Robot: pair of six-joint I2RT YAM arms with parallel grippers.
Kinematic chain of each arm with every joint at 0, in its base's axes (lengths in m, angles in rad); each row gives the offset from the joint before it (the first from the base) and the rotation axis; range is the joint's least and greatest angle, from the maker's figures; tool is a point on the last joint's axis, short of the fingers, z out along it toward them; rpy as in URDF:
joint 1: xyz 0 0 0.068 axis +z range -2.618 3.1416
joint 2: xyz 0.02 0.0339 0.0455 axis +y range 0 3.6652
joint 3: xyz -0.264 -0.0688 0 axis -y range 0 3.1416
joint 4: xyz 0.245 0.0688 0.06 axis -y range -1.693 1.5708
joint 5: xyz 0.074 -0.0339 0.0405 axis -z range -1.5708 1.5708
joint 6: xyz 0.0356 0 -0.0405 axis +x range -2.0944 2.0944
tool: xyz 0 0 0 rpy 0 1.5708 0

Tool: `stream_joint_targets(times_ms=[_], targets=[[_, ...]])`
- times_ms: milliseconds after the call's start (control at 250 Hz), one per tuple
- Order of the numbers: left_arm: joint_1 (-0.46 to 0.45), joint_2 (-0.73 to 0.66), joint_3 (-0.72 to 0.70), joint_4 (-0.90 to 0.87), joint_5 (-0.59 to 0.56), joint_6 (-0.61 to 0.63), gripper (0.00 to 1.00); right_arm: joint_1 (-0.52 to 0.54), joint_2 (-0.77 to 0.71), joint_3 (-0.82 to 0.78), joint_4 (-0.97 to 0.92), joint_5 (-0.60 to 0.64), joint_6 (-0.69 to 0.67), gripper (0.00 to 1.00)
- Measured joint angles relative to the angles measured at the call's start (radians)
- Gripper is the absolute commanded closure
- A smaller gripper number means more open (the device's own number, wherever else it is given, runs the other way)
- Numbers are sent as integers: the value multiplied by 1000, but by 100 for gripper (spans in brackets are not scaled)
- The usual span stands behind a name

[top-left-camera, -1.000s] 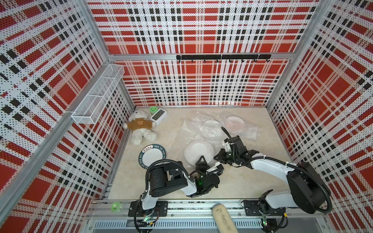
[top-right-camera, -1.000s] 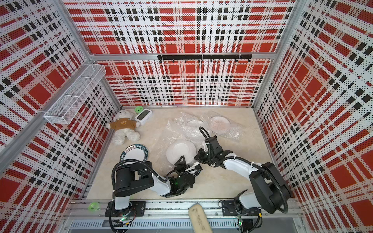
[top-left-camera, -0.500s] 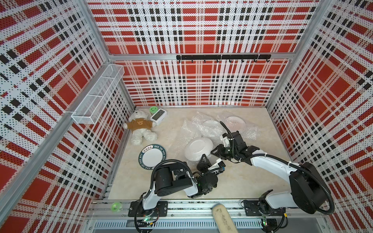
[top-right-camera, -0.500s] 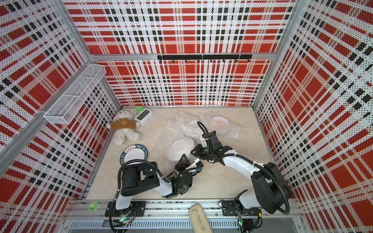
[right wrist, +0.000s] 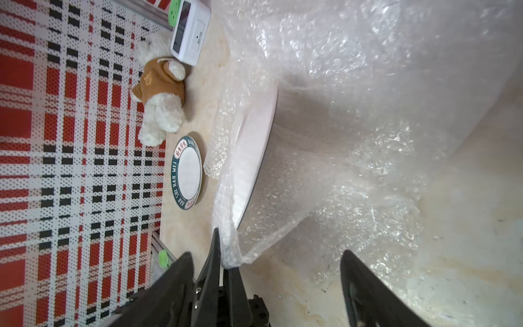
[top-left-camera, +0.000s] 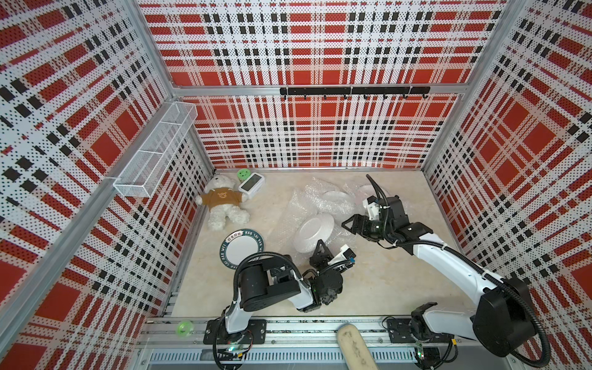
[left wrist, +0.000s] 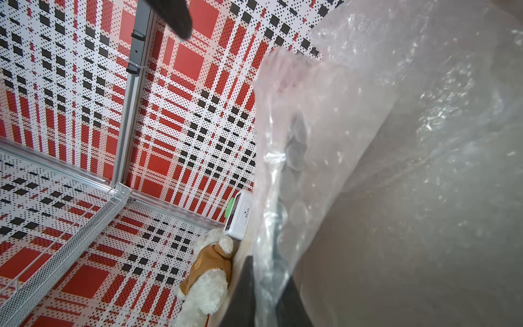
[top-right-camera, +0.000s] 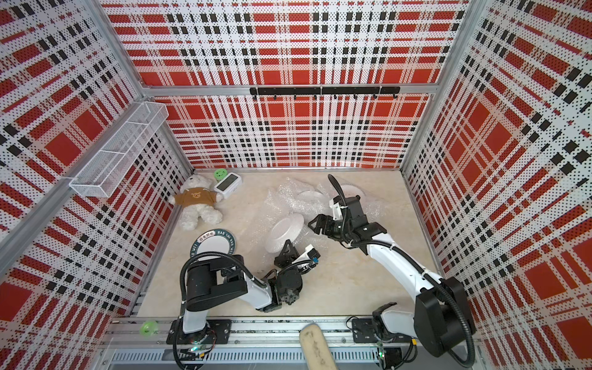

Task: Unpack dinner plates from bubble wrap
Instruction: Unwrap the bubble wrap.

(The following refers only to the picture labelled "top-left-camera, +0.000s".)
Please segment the green rimmed plate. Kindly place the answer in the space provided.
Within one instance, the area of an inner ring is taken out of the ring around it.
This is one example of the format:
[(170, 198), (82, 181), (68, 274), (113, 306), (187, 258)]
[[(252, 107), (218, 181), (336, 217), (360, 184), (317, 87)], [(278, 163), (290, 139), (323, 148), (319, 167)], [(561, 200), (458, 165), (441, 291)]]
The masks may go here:
[(249, 255), (265, 249), (263, 237), (257, 231), (240, 229), (229, 234), (222, 242), (219, 258), (222, 264), (232, 270)]
[(302, 254), (313, 252), (319, 240), (326, 242), (335, 227), (331, 214), (316, 214), (305, 220), (294, 233), (294, 249)]

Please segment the green rimmed plate front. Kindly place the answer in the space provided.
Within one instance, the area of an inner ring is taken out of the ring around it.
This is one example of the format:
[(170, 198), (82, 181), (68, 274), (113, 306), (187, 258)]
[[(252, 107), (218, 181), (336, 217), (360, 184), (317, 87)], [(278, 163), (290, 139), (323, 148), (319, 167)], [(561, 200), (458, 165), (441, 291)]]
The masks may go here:
[(222, 242), (219, 258), (222, 264), (232, 270), (249, 255), (265, 249), (263, 237), (257, 231), (240, 229), (229, 234)]

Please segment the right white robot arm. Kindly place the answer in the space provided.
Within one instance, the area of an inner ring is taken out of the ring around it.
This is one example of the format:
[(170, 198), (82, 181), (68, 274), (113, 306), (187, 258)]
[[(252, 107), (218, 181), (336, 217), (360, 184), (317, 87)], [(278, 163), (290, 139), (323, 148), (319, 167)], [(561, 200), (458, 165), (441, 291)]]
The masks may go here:
[(527, 284), (482, 268), (447, 245), (420, 222), (410, 222), (397, 196), (369, 197), (365, 214), (354, 214), (342, 227), (381, 247), (402, 249), (426, 262), (453, 282), (475, 308), (444, 308), (429, 302), (411, 314), (411, 332), (419, 341), (453, 335), (478, 341), (498, 357), (514, 356), (542, 368), (550, 362), (551, 346), (533, 308)]

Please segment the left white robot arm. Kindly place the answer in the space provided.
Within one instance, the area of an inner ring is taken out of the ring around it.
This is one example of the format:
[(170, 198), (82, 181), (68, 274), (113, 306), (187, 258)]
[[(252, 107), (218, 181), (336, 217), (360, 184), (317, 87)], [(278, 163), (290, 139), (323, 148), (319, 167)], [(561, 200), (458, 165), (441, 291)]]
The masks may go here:
[(232, 303), (222, 316), (226, 333), (245, 331), (254, 313), (283, 301), (304, 313), (331, 304), (342, 293), (342, 274), (355, 263), (356, 253), (349, 246), (334, 255), (323, 240), (317, 242), (305, 272), (286, 254), (262, 251), (246, 257), (234, 273)]

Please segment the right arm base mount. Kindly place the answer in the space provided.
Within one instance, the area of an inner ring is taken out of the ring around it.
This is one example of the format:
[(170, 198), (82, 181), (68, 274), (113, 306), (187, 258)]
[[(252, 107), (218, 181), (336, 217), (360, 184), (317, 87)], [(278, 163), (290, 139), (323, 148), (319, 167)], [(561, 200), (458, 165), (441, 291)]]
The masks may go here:
[(414, 357), (419, 369), (439, 369), (458, 358), (459, 349), (454, 336), (430, 331), (419, 317), (387, 316), (382, 319), (381, 325), (392, 344), (416, 343)]

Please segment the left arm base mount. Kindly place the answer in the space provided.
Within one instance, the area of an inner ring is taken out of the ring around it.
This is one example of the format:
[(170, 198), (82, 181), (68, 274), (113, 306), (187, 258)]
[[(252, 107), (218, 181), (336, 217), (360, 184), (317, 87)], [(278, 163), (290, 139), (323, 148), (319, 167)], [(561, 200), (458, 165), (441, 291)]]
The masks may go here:
[(245, 360), (254, 345), (265, 343), (268, 322), (264, 319), (251, 319), (247, 328), (229, 334), (225, 320), (214, 319), (207, 323), (203, 343), (214, 349), (220, 364), (230, 365)]

